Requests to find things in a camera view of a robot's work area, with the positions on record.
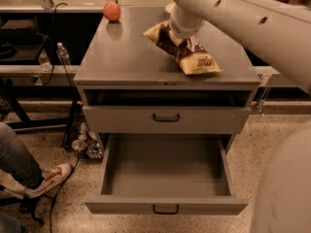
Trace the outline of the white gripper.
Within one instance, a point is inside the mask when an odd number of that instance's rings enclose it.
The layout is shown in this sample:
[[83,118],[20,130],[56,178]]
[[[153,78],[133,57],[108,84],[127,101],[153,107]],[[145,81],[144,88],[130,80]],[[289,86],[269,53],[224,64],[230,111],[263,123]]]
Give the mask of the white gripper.
[[187,39],[196,34],[204,25],[204,20],[190,14],[180,7],[174,7],[170,13],[169,26],[179,39]]

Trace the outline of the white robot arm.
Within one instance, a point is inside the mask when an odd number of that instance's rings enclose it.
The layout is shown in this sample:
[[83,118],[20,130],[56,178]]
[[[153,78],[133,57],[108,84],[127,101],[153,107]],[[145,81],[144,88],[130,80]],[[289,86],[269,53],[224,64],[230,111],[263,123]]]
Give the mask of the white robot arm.
[[[180,38],[205,20],[308,92],[310,11],[275,0],[173,0],[170,23]],[[263,171],[251,233],[311,233],[311,122],[300,125]]]

